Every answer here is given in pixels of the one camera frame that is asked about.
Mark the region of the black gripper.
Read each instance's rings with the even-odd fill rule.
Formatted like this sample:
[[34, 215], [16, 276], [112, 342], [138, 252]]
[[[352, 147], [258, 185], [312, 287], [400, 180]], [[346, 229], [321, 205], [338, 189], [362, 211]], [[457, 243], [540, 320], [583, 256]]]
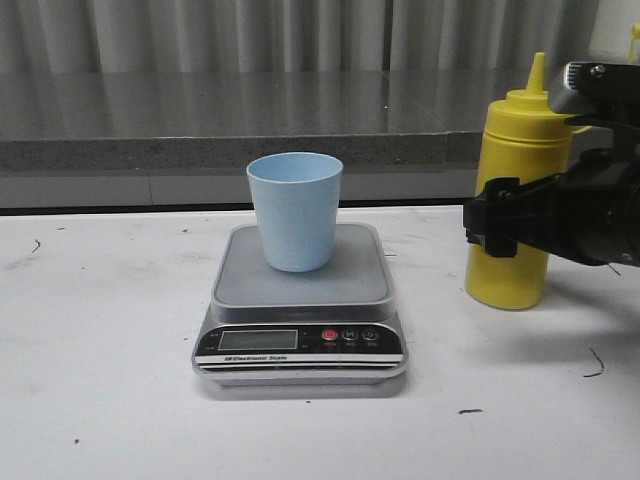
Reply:
[[567, 123], [609, 129], [613, 145], [584, 151], [562, 176], [489, 180], [463, 205], [467, 241], [494, 258], [514, 258], [524, 244], [589, 266], [637, 266], [639, 114], [580, 115]]

